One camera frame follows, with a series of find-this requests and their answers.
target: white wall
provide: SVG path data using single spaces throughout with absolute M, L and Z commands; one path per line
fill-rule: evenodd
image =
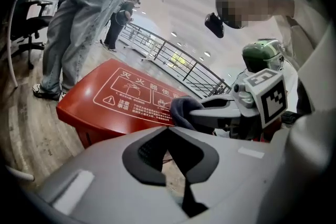
M 231 86 L 235 80 L 237 79 L 237 76 L 244 71 L 246 66 L 241 66 L 241 67 L 225 67 L 222 70 L 221 77 L 224 79 L 226 84 Z
M 154 34 L 157 34 L 158 36 L 162 36 L 161 29 L 157 26 L 157 24 L 145 15 L 139 15 L 140 13 L 140 10 L 133 12 L 133 23 L 147 29 L 150 32 L 153 32 Z

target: metal railing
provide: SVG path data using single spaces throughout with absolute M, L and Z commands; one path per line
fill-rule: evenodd
M 153 61 L 199 97 L 225 93 L 230 86 L 181 47 L 132 23 L 127 24 L 119 40 Z

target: jeans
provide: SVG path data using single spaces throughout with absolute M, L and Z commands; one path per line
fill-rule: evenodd
M 68 92 L 78 81 L 90 46 L 122 0 L 65 0 L 51 20 L 43 54 L 41 89 Z
M 115 49 L 115 43 L 118 39 L 118 36 L 124 27 L 123 25 L 119 25 L 117 21 L 115 20 L 115 13 L 111 16 L 111 26 L 109 28 L 109 31 L 106 34 L 106 38 L 104 43 L 109 45 L 109 49 Z

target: white cable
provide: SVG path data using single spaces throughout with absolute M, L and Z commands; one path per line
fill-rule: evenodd
M 12 9 L 10 10 L 11 13 L 9 14 L 9 20 L 8 20 L 8 29 L 7 29 L 7 60 L 8 60 L 8 66 L 9 66 L 9 73 L 12 77 L 14 86 L 17 88 L 17 81 L 15 78 L 15 73 L 13 69 L 13 63 L 12 63 L 12 53 L 11 53 L 11 46 L 12 46 L 12 41 L 11 41 L 11 31 L 12 31 L 12 21 L 13 21 L 13 16 L 14 16 L 14 10 L 16 6 L 17 0 L 14 1 L 12 5 Z
M 34 181 L 34 176 L 6 166 L 7 170 L 15 177 L 27 181 Z

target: red fire extinguisher box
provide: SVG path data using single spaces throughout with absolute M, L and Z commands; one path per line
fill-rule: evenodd
M 79 81 L 56 107 L 76 128 L 84 148 L 156 126 L 172 126 L 170 104 L 185 93 L 117 60 L 108 60 Z

